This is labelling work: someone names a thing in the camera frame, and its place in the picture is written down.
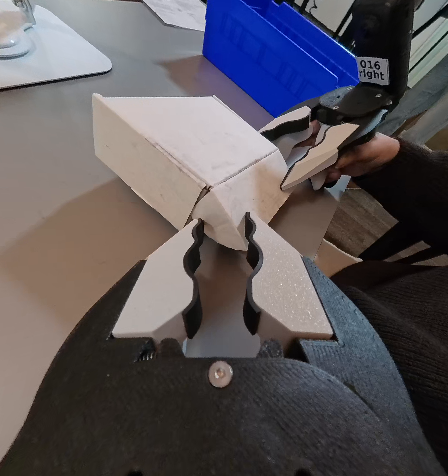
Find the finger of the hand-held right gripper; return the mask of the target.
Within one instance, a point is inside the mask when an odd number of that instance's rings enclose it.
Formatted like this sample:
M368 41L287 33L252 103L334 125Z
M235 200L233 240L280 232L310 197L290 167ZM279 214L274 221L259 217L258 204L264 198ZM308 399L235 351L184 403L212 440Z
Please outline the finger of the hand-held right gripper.
M286 160L288 171L280 189L286 191L333 165L338 158L339 146L358 128L359 125L354 123L322 124L314 146L295 146L290 152Z
M312 135L310 115L310 107L303 106L273 119L259 130L259 134L274 144L281 154L281 158L274 152L263 159L267 169L282 170L283 164L289 169L305 157L310 146L302 146L300 143Z

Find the grey desk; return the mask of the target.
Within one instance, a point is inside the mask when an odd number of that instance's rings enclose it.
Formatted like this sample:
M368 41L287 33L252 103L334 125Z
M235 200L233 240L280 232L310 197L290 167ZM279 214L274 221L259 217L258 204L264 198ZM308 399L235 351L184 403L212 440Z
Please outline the grey desk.
M112 62L105 75L0 92L0 461L66 337L176 230L96 158L91 97L213 96L272 116L202 55L203 33L132 1L37 1Z

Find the white cardboard mailer box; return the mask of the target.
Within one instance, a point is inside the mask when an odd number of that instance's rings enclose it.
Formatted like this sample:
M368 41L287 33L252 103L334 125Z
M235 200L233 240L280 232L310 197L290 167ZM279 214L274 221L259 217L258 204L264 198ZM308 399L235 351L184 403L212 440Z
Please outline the white cardboard mailer box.
M269 223L291 193L279 149L217 97L92 95L95 154L176 229L201 219L246 250L244 217Z

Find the person's right hand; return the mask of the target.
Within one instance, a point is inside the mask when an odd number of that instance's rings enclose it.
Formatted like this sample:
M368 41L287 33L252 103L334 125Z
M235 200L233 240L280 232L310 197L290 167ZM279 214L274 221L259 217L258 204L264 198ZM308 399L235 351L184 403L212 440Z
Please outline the person's right hand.
M392 161L399 150L398 139L376 133L370 141L348 149L328 168L324 186L330 187L342 176L355 178L370 174Z

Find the white blue paper envelope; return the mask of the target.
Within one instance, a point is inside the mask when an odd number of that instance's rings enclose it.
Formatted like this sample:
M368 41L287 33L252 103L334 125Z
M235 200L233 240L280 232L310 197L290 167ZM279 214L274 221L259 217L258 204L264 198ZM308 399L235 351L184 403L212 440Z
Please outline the white blue paper envelope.
M205 31L206 4L200 0L143 0L168 26Z

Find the person's leg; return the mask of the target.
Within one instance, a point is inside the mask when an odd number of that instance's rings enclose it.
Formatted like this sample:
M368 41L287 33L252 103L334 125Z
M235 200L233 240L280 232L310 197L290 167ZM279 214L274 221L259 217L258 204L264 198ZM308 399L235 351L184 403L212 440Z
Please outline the person's leg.
M327 277L332 277L344 268L360 263L360 258L354 257L323 239L313 260L314 264Z

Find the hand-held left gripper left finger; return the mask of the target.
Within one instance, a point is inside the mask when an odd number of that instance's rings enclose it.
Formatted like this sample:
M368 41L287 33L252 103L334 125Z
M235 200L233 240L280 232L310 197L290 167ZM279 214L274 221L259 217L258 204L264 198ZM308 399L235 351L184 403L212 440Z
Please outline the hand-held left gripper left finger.
M114 338L194 338L203 318L195 277L202 243L203 221L194 219L148 256L114 326Z

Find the blue plastic bin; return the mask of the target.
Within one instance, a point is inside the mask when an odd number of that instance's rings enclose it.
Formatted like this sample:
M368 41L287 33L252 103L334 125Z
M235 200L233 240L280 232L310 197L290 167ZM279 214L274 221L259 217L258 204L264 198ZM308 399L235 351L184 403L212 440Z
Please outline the blue plastic bin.
M358 83L355 56L286 2L209 0L203 56L272 116Z

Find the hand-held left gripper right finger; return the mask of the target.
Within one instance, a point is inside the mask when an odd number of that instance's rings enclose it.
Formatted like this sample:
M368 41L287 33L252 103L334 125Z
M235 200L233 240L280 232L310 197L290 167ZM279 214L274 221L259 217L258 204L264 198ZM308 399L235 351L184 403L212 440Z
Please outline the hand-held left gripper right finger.
M254 213L246 212L247 262L243 319L260 340L330 340L333 329L303 256Z

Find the person's right forearm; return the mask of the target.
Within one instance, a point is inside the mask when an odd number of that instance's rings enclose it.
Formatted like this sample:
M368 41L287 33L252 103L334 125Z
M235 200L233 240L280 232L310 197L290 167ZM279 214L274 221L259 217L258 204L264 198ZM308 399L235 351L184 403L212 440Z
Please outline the person's right forearm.
M397 141L394 158L352 179L427 245L448 255L448 152Z

